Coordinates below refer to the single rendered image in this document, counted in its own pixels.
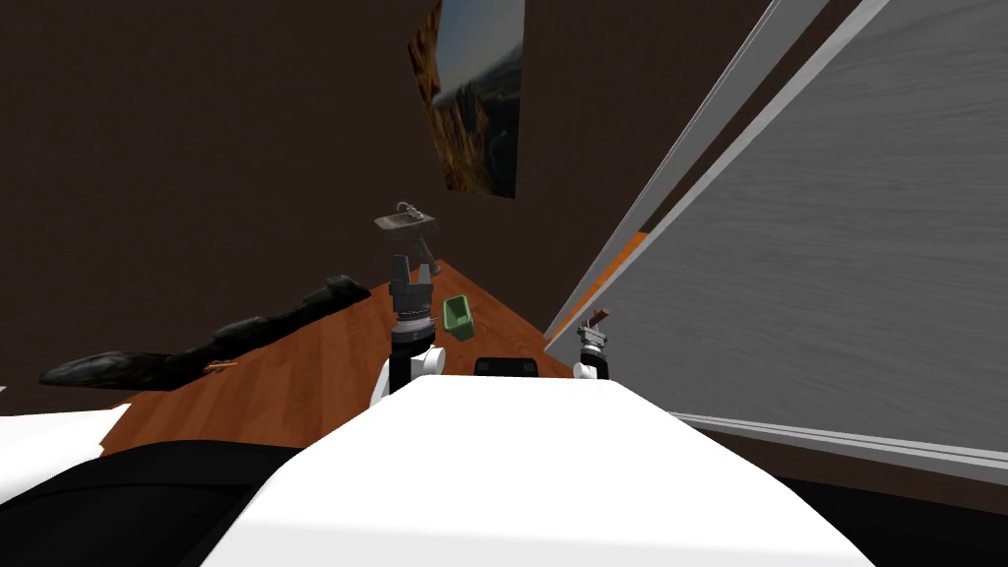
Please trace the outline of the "green bin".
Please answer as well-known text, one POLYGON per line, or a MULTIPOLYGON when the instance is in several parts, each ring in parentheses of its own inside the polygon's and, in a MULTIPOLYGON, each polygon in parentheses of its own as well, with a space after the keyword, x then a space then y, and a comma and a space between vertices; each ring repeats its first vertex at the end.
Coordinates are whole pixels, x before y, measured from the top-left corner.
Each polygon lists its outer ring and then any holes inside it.
POLYGON ((457 341, 464 342, 475 335, 475 324, 468 298, 464 294, 446 299, 442 305, 444 330, 457 341))

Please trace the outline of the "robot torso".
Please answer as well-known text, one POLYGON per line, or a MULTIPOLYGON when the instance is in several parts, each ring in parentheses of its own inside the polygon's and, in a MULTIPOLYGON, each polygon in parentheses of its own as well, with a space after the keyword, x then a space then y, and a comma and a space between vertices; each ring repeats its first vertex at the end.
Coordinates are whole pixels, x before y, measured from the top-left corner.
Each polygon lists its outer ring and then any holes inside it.
POLYGON ((622 384, 430 375, 285 463, 202 567, 873 564, 622 384))

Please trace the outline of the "grey pedestal sink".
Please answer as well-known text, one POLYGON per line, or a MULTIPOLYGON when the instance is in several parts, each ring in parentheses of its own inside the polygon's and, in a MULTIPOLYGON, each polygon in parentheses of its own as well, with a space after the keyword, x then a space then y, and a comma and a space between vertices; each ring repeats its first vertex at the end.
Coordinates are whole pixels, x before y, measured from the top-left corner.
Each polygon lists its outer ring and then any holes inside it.
POLYGON ((393 214, 376 218, 374 223, 392 241, 407 243, 421 259, 422 264, 428 267, 430 274, 438 275, 442 268, 425 241, 426 236, 439 231, 437 219, 407 202, 398 203, 396 208, 393 214))

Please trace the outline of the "grey door leaf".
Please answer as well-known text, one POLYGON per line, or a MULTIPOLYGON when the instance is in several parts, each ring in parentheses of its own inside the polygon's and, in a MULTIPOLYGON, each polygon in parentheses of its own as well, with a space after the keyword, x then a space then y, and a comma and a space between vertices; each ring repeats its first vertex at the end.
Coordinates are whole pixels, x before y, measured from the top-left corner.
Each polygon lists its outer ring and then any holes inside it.
POLYGON ((1008 484, 1008 0, 771 0, 547 331, 700 428, 1008 484))

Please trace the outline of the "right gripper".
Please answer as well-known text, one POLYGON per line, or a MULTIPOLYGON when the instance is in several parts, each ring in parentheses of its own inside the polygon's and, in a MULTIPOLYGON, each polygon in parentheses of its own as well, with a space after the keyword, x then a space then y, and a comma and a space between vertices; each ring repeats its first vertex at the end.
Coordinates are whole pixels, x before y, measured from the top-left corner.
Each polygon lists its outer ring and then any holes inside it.
POLYGON ((600 330, 599 324, 608 316, 610 316, 610 312, 608 312, 606 308, 599 308, 595 310, 591 317, 580 324, 578 327, 578 335, 585 346, 588 344, 594 344, 594 346, 604 346, 607 337, 600 330))

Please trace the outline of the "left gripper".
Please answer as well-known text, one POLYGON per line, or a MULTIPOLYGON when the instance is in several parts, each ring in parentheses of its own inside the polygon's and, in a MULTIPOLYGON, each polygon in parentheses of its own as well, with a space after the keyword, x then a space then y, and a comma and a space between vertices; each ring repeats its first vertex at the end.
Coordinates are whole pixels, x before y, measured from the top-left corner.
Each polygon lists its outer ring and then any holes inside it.
POLYGON ((421 264, 415 284, 410 284, 410 260, 407 255, 393 255, 389 294, 396 315, 429 315, 433 284, 430 267, 421 264))

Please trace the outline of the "landscape picture on wall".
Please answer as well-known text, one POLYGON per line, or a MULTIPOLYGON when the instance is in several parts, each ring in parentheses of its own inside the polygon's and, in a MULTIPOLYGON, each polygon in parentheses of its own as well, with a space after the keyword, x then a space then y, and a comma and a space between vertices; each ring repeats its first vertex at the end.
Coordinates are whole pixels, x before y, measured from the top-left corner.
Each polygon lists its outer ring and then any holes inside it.
POLYGON ((437 0, 410 62, 450 191, 516 196, 526 0, 437 0))

